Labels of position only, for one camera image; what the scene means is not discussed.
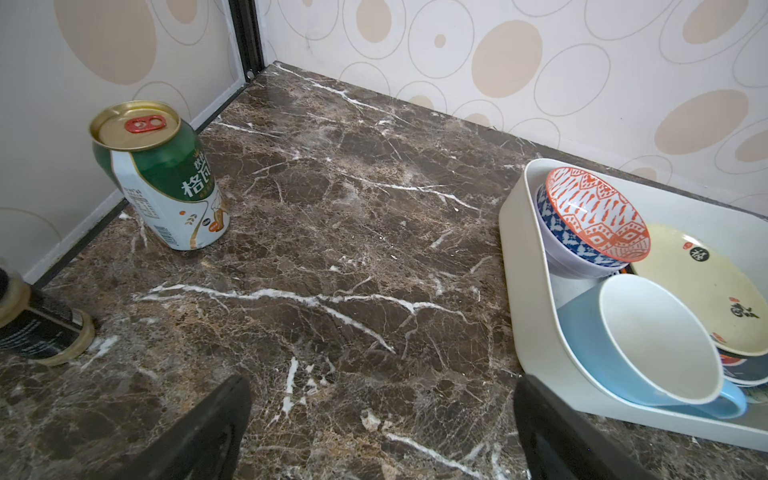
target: black object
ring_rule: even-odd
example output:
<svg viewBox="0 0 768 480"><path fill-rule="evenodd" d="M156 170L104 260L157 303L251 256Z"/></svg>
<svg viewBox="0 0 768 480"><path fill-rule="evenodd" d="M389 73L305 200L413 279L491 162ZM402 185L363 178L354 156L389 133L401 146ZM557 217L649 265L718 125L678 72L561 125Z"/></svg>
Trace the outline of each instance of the black object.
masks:
<svg viewBox="0 0 768 480"><path fill-rule="evenodd" d="M514 405L532 480L658 480L535 376L518 383Z"/></svg>
<svg viewBox="0 0 768 480"><path fill-rule="evenodd" d="M231 376L112 480L230 480L249 414L248 381Z"/></svg>
<svg viewBox="0 0 768 480"><path fill-rule="evenodd" d="M235 37L240 49L240 60L243 62L246 83L250 83L253 77L266 67L261 51L255 5L253 0L230 0L232 23L235 27Z"/></svg>

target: bowl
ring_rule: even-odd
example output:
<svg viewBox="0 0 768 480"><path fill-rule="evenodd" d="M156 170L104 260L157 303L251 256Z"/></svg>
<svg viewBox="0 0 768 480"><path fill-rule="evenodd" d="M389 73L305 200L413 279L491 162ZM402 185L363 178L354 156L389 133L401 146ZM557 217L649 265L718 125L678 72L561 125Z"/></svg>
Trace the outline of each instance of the bowl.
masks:
<svg viewBox="0 0 768 480"><path fill-rule="evenodd" d="M632 263L634 272L682 300L727 355L768 354L768 303L752 280L688 233L660 224L649 225L648 231L654 248Z"/></svg>
<svg viewBox="0 0 768 480"><path fill-rule="evenodd" d="M543 190L544 185L539 187L536 193L537 198L541 195L544 195L546 198ZM602 278L627 266L626 263L613 267L596 265L581 258L560 243L557 237L547 228L538 209L536 209L536 217L538 218L539 230L541 230L541 241L544 244L549 270L554 275L571 279Z"/></svg>
<svg viewBox="0 0 768 480"><path fill-rule="evenodd" d="M548 199L545 185L541 185L536 193L536 206L547 231L572 255L587 263L593 263L596 266L612 270L618 270L627 265L627 262L602 255L574 235L573 231L568 228L568 225L554 212L552 204Z"/></svg>
<svg viewBox="0 0 768 480"><path fill-rule="evenodd" d="M645 222L629 200L604 180L581 168L559 167L547 175L545 190L554 214L569 229L552 233L558 239L565 237L561 241L578 256L592 261L592 253L599 253L625 263L648 256L650 234ZM573 244L574 235L585 247Z"/></svg>
<svg viewBox="0 0 768 480"><path fill-rule="evenodd" d="M758 386L768 383L768 355L738 358L719 351L723 373L738 386Z"/></svg>

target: brown marble surface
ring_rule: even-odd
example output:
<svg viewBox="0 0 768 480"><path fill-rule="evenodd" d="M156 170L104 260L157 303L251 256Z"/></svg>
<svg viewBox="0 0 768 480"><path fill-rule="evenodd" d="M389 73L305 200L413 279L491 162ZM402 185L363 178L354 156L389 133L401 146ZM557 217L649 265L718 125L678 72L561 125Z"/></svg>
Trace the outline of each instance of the brown marble surface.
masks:
<svg viewBox="0 0 768 480"><path fill-rule="evenodd" d="M236 478L527 478L498 209L529 159L605 169L287 65L201 138L229 231L178 253L128 208L49 284L98 337L0 356L2 477L108 478L239 373ZM768 478L761 452L590 419L660 478Z"/></svg>

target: can lid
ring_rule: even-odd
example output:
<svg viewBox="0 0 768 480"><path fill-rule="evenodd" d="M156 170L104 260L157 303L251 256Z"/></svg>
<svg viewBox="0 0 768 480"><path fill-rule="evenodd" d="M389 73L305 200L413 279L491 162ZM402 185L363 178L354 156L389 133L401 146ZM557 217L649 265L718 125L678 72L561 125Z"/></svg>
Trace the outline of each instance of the can lid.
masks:
<svg viewBox="0 0 768 480"><path fill-rule="evenodd" d="M176 135L181 119L159 101L126 101L102 111L91 122L94 142L110 150L141 151L162 145Z"/></svg>

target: mug handle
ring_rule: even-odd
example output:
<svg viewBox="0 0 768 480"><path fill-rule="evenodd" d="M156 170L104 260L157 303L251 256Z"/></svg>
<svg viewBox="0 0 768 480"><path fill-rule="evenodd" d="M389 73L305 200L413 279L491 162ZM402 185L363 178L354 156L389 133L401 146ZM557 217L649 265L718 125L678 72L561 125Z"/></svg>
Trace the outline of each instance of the mug handle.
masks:
<svg viewBox="0 0 768 480"><path fill-rule="evenodd" d="M739 387L723 379L723 390L716 400L693 407L716 419L735 419L746 412L746 396Z"/></svg>

